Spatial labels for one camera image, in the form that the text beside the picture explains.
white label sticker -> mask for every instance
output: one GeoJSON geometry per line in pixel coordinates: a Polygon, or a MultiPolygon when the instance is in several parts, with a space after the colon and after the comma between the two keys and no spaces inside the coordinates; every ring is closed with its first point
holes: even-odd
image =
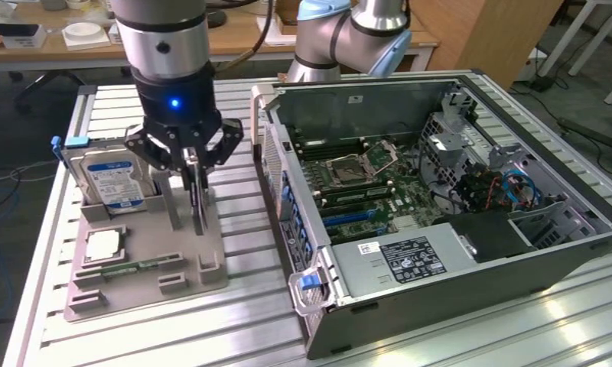
{"type": "Polygon", "coordinates": [[[143,204],[142,185],[131,178],[132,162],[94,164],[88,169],[104,205],[126,208],[143,204]]]}
{"type": "Polygon", "coordinates": [[[361,255],[367,255],[367,254],[371,254],[373,252],[379,252],[381,251],[379,242],[362,243],[359,245],[359,251],[361,251],[361,255]]]}
{"type": "Polygon", "coordinates": [[[347,99],[349,104],[363,103],[363,96],[350,96],[347,99]]]}

chair leg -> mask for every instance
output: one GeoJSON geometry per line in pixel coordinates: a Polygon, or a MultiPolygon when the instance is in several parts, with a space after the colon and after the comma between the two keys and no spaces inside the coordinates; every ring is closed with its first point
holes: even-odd
{"type": "Polygon", "coordinates": [[[46,84],[50,83],[60,75],[60,73],[62,72],[59,70],[52,70],[42,76],[39,76],[39,79],[36,79],[36,81],[32,84],[30,84],[27,88],[23,90],[23,92],[20,92],[19,95],[14,98],[15,104],[23,104],[23,100],[40,88],[43,88],[46,84]]]}
{"type": "Polygon", "coordinates": [[[82,80],[82,78],[75,73],[71,73],[70,71],[64,70],[62,72],[62,75],[66,76],[70,80],[72,80],[78,86],[86,86],[84,80],[82,80]]]}
{"type": "Polygon", "coordinates": [[[66,76],[79,86],[86,86],[84,80],[78,75],[67,70],[51,70],[43,74],[36,81],[27,86],[23,92],[14,98],[15,108],[19,113],[30,113],[32,106],[24,103],[28,98],[40,88],[43,88],[58,76],[66,76]]]}

blue led light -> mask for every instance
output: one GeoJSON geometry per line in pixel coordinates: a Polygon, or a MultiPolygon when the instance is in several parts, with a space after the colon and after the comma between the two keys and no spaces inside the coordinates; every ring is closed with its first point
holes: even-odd
{"type": "Polygon", "coordinates": [[[182,107],[182,100],[179,98],[171,98],[171,108],[179,109],[182,107]]]}

white box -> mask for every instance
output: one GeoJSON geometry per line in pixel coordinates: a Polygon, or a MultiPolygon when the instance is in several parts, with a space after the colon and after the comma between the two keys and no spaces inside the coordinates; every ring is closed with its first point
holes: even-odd
{"type": "Polygon", "coordinates": [[[547,60],[547,54],[538,50],[533,49],[531,54],[529,55],[527,63],[523,65],[522,71],[519,72],[515,82],[530,82],[535,79],[537,68],[541,70],[542,64],[547,60]]]}
{"type": "Polygon", "coordinates": [[[7,48],[42,48],[48,38],[42,24],[0,24],[0,36],[7,48]]]}
{"type": "Polygon", "coordinates": [[[111,46],[110,37],[95,23],[75,23],[63,29],[63,40],[70,51],[111,46]]]}

aluminum workbench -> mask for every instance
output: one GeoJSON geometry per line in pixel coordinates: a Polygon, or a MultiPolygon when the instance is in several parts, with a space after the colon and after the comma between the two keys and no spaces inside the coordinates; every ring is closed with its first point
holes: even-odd
{"type": "MultiPolygon", "coordinates": [[[[612,203],[612,182],[603,173],[497,84],[482,76],[471,78],[612,203]]],[[[250,128],[251,88],[275,82],[218,82],[216,100],[224,117],[242,119],[250,128]]],[[[142,121],[142,114],[134,86],[102,86],[78,97],[70,133],[122,136],[124,127],[142,121]]],[[[513,139],[491,118],[479,111],[478,123],[487,133],[498,142],[513,139]]],[[[333,358],[306,360],[254,169],[250,134],[226,166],[211,175],[211,184],[223,226],[228,287],[68,323],[63,309],[82,193],[59,165],[4,366],[612,365],[612,252],[539,294],[333,358]]]]}

